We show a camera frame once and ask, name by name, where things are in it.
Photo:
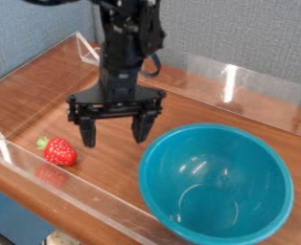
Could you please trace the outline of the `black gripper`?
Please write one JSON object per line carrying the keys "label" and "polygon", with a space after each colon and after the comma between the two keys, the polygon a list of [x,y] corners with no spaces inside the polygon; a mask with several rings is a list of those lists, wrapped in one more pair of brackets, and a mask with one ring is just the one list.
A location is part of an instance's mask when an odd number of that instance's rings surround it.
{"label": "black gripper", "polygon": [[99,82],[90,88],[68,96],[68,121],[79,124],[83,143],[96,146],[98,119],[134,116],[132,131],[135,141],[142,143],[150,134],[163,107],[166,91],[142,86],[138,69],[130,71],[100,70]]}

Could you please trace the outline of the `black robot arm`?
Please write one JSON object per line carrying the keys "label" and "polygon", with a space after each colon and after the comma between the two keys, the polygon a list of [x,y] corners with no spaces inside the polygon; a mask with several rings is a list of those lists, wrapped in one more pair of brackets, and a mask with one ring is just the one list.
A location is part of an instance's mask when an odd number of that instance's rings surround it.
{"label": "black robot arm", "polygon": [[96,120],[131,117],[135,140],[147,139],[166,92],[138,84],[146,58],[164,46],[160,0],[90,0],[100,7],[106,40],[99,82],[68,96],[68,120],[86,146],[96,145]]}

